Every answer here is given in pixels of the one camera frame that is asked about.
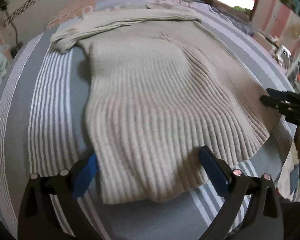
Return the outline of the beige ribbed knit sweater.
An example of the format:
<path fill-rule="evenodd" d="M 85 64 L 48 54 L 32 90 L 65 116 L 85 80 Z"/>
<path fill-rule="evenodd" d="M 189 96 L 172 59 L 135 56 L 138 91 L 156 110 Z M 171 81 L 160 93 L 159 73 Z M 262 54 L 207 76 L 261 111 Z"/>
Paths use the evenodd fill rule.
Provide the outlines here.
<path fill-rule="evenodd" d="M 201 146 L 236 165 L 279 123 L 260 102 L 266 90 L 201 21 L 192 10 L 105 10 L 52 35 L 60 53 L 79 45 L 89 57 L 85 122 L 105 204 L 199 187 Z"/>

